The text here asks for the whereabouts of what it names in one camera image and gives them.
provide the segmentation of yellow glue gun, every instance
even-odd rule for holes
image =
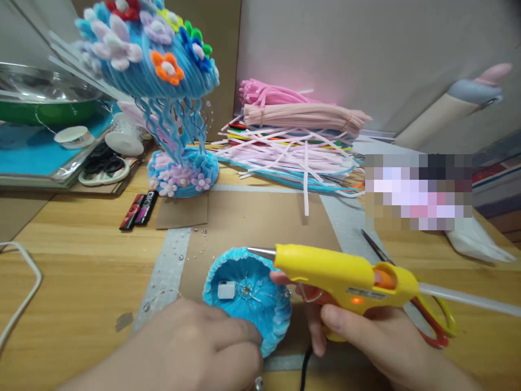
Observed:
[[[248,247],[271,259],[293,282],[320,289],[307,302],[335,304],[363,315],[372,307],[402,307],[420,292],[414,275],[386,262],[372,265],[365,258],[296,244],[277,244],[275,249]],[[331,340],[342,341],[326,330]]]

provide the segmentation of wooden table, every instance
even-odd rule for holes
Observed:
[[[219,183],[240,181],[223,168]],[[16,237],[41,268],[43,284],[15,327],[0,361],[0,389],[52,389],[96,364],[120,346],[131,327],[116,332],[116,319],[136,314],[165,231],[156,231],[155,209],[148,228],[121,234],[119,224],[137,193],[148,190],[141,167],[117,199],[56,195]],[[491,224],[485,229],[505,250],[517,250]],[[400,266],[433,284],[521,305],[521,264],[489,266],[458,255],[444,235],[380,232]],[[0,254],[0,330],[34,283],[21,257]],[[489,389],[521,389],[521,321],[507,315],[451,304],[458,337],[447,355],[479,376]],[[307,390],[368,389],[382,384],[372,369],[309,373]],[[300,372],[268,373],[265,389],[298,389]]]

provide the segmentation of orange flower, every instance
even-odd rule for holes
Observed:
[[[185,78],[185,73],[177,66],[177,60],[172,53],[167,53],[163,57],[161,53],[153,51],[150,58],[156,66],[156,74],[161,80],[179,85],[179,81]]]

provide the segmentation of glue gun nozzle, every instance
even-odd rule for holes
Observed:
[[[261,247],[248,247],[248,252],[261,256],[262,258],[269,259],[270,261],[275,260],[277,252],[275,249],[261,248]]]

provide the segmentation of pixelated area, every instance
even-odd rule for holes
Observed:
[[[471,155],[367,155],[366,225],[457,230],[472,218]]]

